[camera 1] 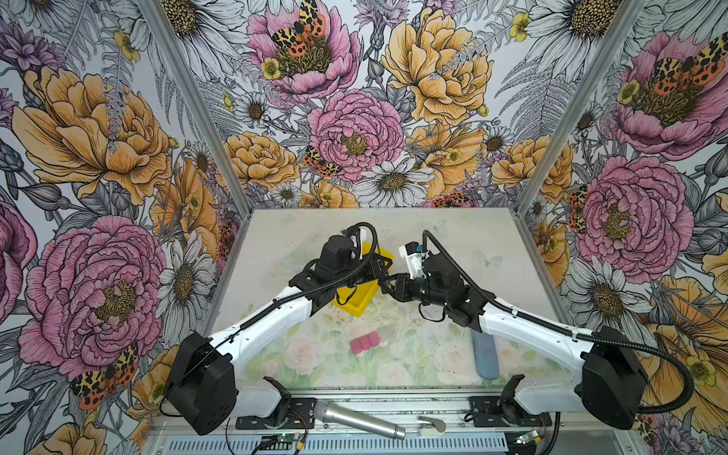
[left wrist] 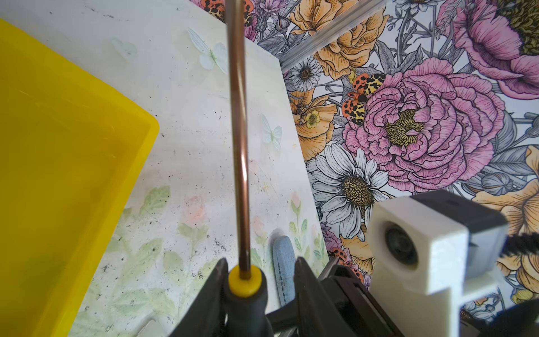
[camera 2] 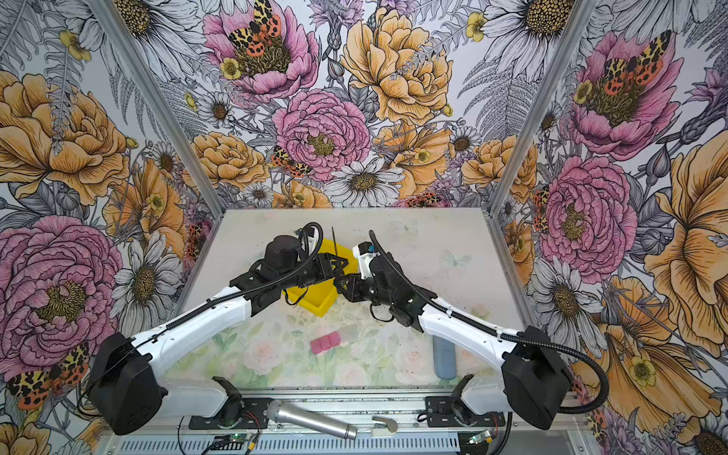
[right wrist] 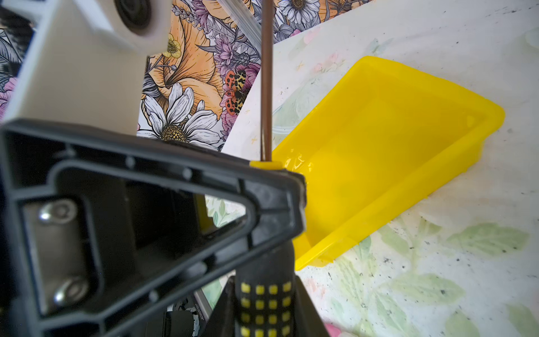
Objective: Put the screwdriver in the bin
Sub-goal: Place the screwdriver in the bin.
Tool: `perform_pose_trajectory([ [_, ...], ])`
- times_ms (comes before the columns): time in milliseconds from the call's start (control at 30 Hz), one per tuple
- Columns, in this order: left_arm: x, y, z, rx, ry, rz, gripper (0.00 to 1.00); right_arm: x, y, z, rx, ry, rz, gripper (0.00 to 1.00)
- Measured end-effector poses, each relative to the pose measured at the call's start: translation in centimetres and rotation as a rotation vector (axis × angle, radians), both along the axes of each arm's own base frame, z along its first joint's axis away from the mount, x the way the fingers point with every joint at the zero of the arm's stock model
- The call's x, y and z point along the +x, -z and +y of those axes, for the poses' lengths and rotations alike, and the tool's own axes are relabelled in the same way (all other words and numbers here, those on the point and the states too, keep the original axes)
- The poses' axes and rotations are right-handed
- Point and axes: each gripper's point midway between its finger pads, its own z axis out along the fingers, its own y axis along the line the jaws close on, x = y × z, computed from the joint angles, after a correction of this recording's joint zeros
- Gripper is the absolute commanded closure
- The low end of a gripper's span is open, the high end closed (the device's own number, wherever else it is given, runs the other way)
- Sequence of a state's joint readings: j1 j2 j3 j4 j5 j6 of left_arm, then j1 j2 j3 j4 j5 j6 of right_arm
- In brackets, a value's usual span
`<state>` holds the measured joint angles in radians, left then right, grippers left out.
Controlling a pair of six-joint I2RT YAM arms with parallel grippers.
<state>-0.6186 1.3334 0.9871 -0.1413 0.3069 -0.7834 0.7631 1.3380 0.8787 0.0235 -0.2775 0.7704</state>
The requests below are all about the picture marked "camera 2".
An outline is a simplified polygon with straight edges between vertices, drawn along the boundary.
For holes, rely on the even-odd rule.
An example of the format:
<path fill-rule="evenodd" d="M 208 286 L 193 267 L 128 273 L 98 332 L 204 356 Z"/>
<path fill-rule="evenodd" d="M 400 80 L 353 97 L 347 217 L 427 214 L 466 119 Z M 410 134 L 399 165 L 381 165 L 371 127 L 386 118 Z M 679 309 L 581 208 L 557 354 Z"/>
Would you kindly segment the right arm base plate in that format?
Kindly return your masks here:
<path fill-rule="evenodd" d="M 506 423 L 504 413 L 477 415 L 470 411 L 460 398 L 427 396 L 424 422 L 429 428 L 502 428 Z"/>

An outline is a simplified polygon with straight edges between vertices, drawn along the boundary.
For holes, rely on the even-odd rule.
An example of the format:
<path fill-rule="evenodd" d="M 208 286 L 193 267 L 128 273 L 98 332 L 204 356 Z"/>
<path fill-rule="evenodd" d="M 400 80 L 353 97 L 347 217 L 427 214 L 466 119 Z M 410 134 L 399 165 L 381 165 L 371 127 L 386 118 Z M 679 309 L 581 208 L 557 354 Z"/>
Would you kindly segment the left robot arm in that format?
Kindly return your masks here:
<path fill-rule="evenodd" d="M 198 416 L 235 426 L 243 416 L 243 400 L 229 380 L 173 381 L 168 371 L 209 339 L 280 301 L 291 288 L 343 277 L 349 263 L 323 252 L 315 233 L 308 239 L 275 237 L 263 259 L 201 305 L 136 335 L 108 337 L 90 372 L 88 399 L 117 435 L 166 417 Z"/>

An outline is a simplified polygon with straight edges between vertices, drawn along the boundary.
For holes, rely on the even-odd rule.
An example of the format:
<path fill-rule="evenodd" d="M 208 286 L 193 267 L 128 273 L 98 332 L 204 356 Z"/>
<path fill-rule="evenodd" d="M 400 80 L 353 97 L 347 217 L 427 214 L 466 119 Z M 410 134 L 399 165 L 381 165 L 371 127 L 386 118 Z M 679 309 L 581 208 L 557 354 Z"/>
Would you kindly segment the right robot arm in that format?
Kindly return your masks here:
<path fill-rule="evenodd" d="M 540 430 L 551 428 L 573 379 L 548 337 L 533 326 L 507 329 L 472 317 L 434 292 L 416 286 L 397 263 L 375 255 L 359 262 L 360 271 L 337 271 L 337 292 L 351 303 L 367 301 L 387 307 L 404 327 L 446 340 L 500 372 L 493 385 L 470 373 L 451 394 L 449 415 L 464 425 L 487 413 L 514 413 Z"/>

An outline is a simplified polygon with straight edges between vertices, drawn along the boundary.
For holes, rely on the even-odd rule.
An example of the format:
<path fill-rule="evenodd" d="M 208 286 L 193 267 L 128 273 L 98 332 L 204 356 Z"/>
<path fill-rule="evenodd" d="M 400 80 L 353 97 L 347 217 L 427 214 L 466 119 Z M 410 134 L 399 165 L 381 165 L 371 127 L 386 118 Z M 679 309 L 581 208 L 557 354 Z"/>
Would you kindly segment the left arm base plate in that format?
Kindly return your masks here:
<path fill-rule="evenodd" d="M 242 398 L 226 403 L 213 417 L 193 416 L 190 430 L 262 430 L 268 426 L 270 398 Z"/>

